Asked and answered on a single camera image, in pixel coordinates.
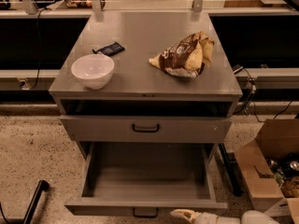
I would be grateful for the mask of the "brown yellow chip bag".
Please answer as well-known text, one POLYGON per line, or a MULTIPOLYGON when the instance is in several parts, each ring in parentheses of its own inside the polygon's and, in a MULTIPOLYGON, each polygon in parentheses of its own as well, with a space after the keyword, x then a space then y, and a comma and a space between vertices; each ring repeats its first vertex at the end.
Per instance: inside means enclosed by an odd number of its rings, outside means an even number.
POLYGON ((188 35, 149 63, 174 77, 196 78, 212 64, 214 40, 203 31, 188 35))

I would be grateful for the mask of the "grey drawer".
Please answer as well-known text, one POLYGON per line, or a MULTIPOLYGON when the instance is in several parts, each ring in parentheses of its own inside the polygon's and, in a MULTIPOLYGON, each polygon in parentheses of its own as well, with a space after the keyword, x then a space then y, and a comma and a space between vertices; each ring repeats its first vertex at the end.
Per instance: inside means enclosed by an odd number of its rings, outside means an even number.
POLYGON ((177 117, 62 115, 61 122, 74 141, 221 143, 229 119, 177 117))
POLYGON ((77 216, 167 217, 174 209, 220 214, 200 144, 92 143, 80 196, 65 207, 77 216))

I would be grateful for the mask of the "dark blue snack bar wrapper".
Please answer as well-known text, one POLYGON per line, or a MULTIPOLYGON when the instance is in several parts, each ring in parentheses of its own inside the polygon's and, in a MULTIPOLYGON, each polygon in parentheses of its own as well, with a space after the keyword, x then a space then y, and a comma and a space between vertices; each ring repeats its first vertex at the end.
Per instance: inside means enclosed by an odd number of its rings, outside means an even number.
POLYGON ((112 55, 115 55, 122 51, 124 51, 124 47, 122 45, 120 45, 118 42, 114 42, 114 43, 104 46, 100 49, 92 49, 92 52, 94 54, 102 53, 106 56, 112 56, 112 55))

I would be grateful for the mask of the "black floor bar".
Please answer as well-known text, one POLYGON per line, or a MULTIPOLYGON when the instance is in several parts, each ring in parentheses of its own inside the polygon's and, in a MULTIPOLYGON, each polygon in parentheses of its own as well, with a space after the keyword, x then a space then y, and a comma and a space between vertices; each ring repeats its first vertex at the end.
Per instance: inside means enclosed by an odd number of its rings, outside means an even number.
POLYGON ((24 217, 22 218, 5 217, 2 205, 0 204, 0 224, 30 224, 42 193, 48 191, 49 188, 50 184, 46 180, 38 181, 34 195, 29 203, 24 217))
POLYGON ((231 165, 225 145, 223 143, 219 143, 219 150, 221 153, 221 157, 222 157, 226 172, 228 174, 228 177, 229 177, 231 185, 232 185, 232 193, 234 194, 235 197, 240 197, 242 195, 243 191, 239 187, 238 181, 235 176, 235 172, 231 165))

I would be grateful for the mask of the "grey top drawer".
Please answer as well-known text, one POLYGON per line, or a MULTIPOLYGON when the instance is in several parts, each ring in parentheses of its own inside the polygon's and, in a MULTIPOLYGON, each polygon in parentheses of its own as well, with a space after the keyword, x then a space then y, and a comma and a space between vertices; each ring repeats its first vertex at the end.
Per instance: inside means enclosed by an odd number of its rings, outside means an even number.
POLYGON ((61 122, 74 141, 221 143, 229 119, 177 117, 62 115, 61 122))

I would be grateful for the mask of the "grey metal drawer cabinet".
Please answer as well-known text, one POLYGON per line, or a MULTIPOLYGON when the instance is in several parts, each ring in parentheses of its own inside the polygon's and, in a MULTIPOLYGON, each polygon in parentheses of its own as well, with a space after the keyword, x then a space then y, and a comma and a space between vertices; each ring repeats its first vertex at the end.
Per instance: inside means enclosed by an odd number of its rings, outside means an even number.
MULTIPOLYGON (((109 11, 100 20, 90 18, 50 94, 62 115, 230 119, 241 90, 221 42, 215 42, 212 64, 197 78, 172 77, 149 63, 151 57, 198 31, 217 35, 206 13, 109 11), (84 87, 72 75, 72 64, 92 48, 114 40, 125 50, 113 58, 111 80, 100 90, 84 87)), ((74 142, 82 154, 88 154, 92 143, 105 143, 74 142)))

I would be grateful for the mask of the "white bowl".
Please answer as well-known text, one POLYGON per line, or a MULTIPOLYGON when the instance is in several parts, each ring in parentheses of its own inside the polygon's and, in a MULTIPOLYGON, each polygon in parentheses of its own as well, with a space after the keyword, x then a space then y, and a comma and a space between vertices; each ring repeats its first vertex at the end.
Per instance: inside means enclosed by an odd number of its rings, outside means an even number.
POLYGON ((77 59, 71 66, 72 75, 90 89, 101 89, 111 80, 115 64, 104 54, 89 54, 77 59))

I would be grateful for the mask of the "black floor bar right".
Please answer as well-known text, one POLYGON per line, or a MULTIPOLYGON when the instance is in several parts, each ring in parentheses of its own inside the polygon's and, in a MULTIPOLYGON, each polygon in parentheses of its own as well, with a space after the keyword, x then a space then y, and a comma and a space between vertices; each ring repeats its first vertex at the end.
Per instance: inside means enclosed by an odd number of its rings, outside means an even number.
POLYGON ((232 185, 232 193, 234 194, 235 197, 240 197, 242 195, 243 191, 239 187, 238 181, 235 176, 235 172, 231 165, 225 145, 223 143, 219 143, 219 150, 221 153, 221 157, 222 157, 226 172, 228 174, 228 177, 229 177, 231 185, 232 185))

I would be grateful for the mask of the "cardboard box with cans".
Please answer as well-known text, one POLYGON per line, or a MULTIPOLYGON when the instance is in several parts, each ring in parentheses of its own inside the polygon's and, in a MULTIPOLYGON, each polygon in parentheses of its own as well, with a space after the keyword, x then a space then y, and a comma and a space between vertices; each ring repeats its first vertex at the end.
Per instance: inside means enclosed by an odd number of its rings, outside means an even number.
POLYGON ((299 199, 281 192, 266 158, 299 153, 299 119, 268 119, 256 137, 235 152, 253 208, 270 217, 291 216, 299 224, 299 199))

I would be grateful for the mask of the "black floor bar left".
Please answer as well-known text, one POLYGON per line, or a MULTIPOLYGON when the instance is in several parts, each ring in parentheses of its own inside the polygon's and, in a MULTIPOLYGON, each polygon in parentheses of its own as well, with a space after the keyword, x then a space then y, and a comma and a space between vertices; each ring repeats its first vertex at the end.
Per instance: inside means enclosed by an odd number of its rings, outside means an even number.
POLYGON ((48 191, 49 188, 50 184, 46 180, 38 181, 34 195, 29 203, 24 217, 22 218, 5 217, 2 205, 0 204, 0 224, 30 224, 42 193, 48 191))

